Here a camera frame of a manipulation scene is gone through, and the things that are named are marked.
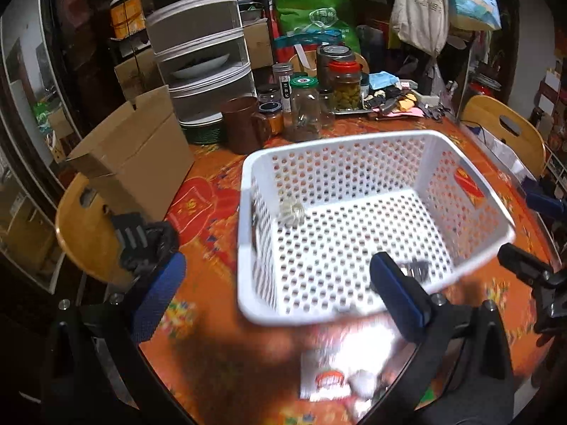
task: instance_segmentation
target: floral tablecloth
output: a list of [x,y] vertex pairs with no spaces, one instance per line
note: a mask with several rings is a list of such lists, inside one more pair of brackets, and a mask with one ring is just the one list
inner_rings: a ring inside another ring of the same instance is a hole
[[[484,174],[517,227],[515,244],[546,262],[544,233],[480,149],[450,121],[344,119],[327,137],[377,131],[433,129],[447,135]],[[268,146],[287,142],[274,138]],[[351,424],[340,401],[298,399],[300,356],[359,322],[301,328],[263,328],[248,322],[236,302],[236,231],[244,157],[219,146],[194,147],[196,162],[169,209],[187,259],[186,278],[153,338],[141,348],[175,398],[201,425]],[[503,315],[514,374],[531,375],[545,348],[536,346],[530,289],[492,260],[445,289],[452,303],[493,299]]]

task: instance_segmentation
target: screw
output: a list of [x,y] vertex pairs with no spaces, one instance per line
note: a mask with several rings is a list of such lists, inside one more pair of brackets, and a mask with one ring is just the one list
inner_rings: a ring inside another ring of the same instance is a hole
[[109,302],[111,305],[118,305],[124,300],[124,295],[122,294],[112,294],[109,298]]
[[486,300],[484,301],[484,306],[488,308],[491,312],[495,312],[498,310],[498,306],[494,303],[494,300]]
[[59,310],[66,310],[71,306],[71,301],[69,299],[63,299],[59,302]]
[[443,306],[447,303],[447,298],[443,294],[433,294],[431,302],[433,302],[433,305]]

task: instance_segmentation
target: perforated basket bottom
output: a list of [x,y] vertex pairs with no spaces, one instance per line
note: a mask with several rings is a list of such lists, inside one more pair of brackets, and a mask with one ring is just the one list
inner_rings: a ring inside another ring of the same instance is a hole
[[382,300],[370,289],[369,263],[378,251],[386,251],[398,264],[414,258],[428,261],[426,290],[453,269],[443,238],[415,190],[305,212],[300,227],[276,222],[272,227],[281,314],[382,310]]

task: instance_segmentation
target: green shopping bag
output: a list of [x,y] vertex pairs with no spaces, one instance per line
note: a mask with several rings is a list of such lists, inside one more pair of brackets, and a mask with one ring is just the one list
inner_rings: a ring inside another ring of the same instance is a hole
[[337,29],[344,44],[360,53],[350,0],[274,0],[282,34]]

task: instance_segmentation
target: tray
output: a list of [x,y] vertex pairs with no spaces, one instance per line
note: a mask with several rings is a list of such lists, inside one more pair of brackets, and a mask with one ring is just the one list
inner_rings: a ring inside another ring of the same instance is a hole
[[[304,208],[286,227],[281,207]],[[494,258],[514,222],[484,177],[436,131],[339,137],[256,152],[243,166],[238,302],[263,325],[384,310],[369,262],[426,262],[435,293]]]

